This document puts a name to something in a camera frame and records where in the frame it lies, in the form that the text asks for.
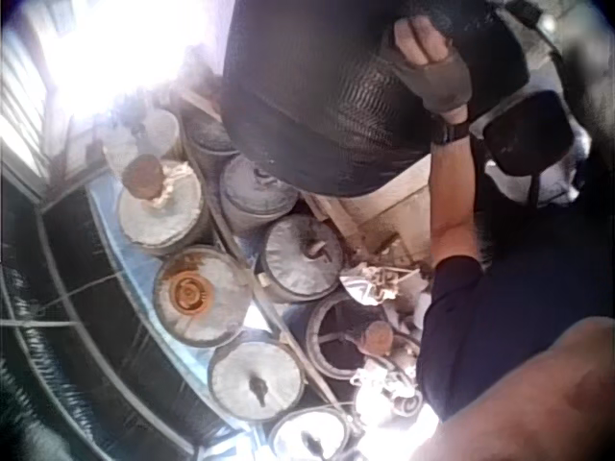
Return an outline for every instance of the rusty metal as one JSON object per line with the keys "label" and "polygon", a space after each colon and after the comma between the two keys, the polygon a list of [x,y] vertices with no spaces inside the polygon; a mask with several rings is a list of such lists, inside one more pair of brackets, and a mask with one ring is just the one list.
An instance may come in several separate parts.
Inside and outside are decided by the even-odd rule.
{"label": "rusty metal", "polygon": [[357,347],[363,353],[384,357],[391,353],[393,347],[393,328],[383,320],[372,322],[365,329]]}
{"label": "rusty metal", "polygon": [[213,285],[196,272],[184,271],[173,276],[169,292],[173,307],[184,315],[196,315],[213,304]]}
{"label": "rusty metal", "polygon": [[122,173],[122,183],[131,195],[140,200],[153,200],[164,189],[164,172],[156,156],[135,158]]}

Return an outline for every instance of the round lid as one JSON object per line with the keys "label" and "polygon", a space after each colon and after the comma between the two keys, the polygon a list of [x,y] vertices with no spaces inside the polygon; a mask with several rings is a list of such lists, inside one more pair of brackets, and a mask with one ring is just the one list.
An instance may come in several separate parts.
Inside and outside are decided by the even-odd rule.
{"label": "round lid", "polygon": [[216,350],[209,363],[209,388],[237,418],[266,421],[297,403],[303,373],[284,346],[251,333]]}
{"label": "round lid", "polygon": [[338,283],[344,255],[335,233],[311,216],[296,214],[267,233],[262,265],[282,288],[300,295],[329,293]]}
{"label": "round lid", "polygon": [[[282,461],[320,461],[339,455],[349,437],[349,427],[339,413],[314,409],[283,418],[271,432],[269,446]],[[314,451],[322,451],[322,456]]]}
{"label": "round lid", "polygon": [[[163,160],[162,165],[174,168],[180,163]],[[156,207],[139,200],[123,189],[117,213],[119,224],[133,243],[145,248],[160,248],[181,240],[198,222],[205,204],[201,182],[192,169],[173,182],[171,196]]]}
{"label": "round lid", "polygon": [[[160,158],[179,142],[180,123],[177,117],[167,110],[149,111],[143,120],[143,125],[153,152],[141,154],[150,154]],[[121,175],[128,166],[128,162],[139,155],[135,137],[128,128],[121,125],[115,128],[102,126],[98,135],[107,151],[107,159],[111,159],[111,169]]]}
{"label": "round lid", "polygon": [[252,214],[286,213],[295,206],[299,192],[257,168],[244,156],[224,168],[222,190],[239,209]]}
{"label": "round lid", "polygon": [[200,348],[235,338],[251,299],[236,263],[204,245],[167,259],[154,285],[154,308],[162,325],[179,341]]}
{"label": "round lid", "polygon": [[219,153],[236,152],[224,125],[206,113],[191,115],[185,124],[185,134],[202,149]]}

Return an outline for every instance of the man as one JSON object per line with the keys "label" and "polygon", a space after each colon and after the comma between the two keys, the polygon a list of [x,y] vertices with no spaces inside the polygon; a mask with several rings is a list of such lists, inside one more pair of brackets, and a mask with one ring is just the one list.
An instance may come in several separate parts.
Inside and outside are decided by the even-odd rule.
{"label": "man", "polygon": [[[612,215],[595,206],[589,184],[574,205],[548,206],[511,230],[505,250],[483,272],[467,67],[426,16],[399,20],[394,37],[398,75],[438,120],[430,173],[435,278],[418,376],[427,402],[446,421],[575,323],[612,316]],[[548,386],[541,392],[547,397]]]}
{"label": "man", "polygon": [[614,348],[612,319],[581,321],[440,426],[412,459],[612,461]]}

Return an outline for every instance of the black mesh fabric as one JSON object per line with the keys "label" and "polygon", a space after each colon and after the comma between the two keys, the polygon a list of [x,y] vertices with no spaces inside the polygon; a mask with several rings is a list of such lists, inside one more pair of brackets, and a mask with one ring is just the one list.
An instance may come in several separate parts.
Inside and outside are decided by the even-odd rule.
{"label": "black mesh fabric", "polygon": [[427,12],[473,78],[473,116],[523,86],[521,47],[482,0],[237,0],[223,119],[270,174],[323,195],[384,185],[429,151],[430,116],[379,56],[402,15]]}

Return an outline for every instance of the metal container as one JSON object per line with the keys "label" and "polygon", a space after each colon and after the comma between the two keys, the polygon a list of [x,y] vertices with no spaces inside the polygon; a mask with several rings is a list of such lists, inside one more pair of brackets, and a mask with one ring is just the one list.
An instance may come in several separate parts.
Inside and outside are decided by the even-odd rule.
{"label": "metal container", "polygon": [[122,178],[126,167],[139,155],[168,159],[181,157],[180,123],[175,115],[167,110],[150,110],[142,125],[141,139],[121,125],[98,128],[98,137],[105,148],[105,158],[117,178]]}
{"label": "metal container", "polygon": [[209,389],[240,420],[263,422],[293,407],[304,391],[297,358],[264,331],[241,333],[215,351],[209,362]]}
{"label": "metal container", "polygon": [[229,157],[238,154],[224,125],[199,110],[184,115],[185,137],[206,169],[219,168]]}
{"label": "metal container", "polygon": [[189,346],[212,348],[242,330],[252,300],[237,263],[213,247],[196,245],[169,257],[154,285],[162,326]]}
{"label": "metal container", "polygon": [[295,214],[271,226],[259,258],[261,283],[272,301],[300,303],[330,294],[339,283],[344,254],[333,230]]}
{"label": "metal container", "polygon": [[360,349],[372,349],[370,342],[380,342],[378,334],[370,340],[365,332],[383,320],[381,306],[363,305],[345,291],[335,292],[310,312],[306,328],[307,357],[323,375],[349,380],[365,362],[365,354]]}
{"label": "metal container", "polygon": [[[167,174],[181,165],[175,160],[163,160],[161,164]],[[127,188],[120,193],[117,204],[120,228],[144,252],[167,255],[198,239],[211,240],[205,188],[187,164],[184,170],[185,175],[173,181],[161,206],[138,199]]]}
{"label": "metal container", "polygon": [[[282,418],[269,435],[269,447],[281,461],[337,459],[350,434],[348,423],[338,411],[310,408]],[[310,452],[307,443],[322,450],[322,457]]]}
{"label": "metal container", "polygon": [[237,156],[224,167],[220,196],[233,233],[243,235],[287,214],[299,192]]}

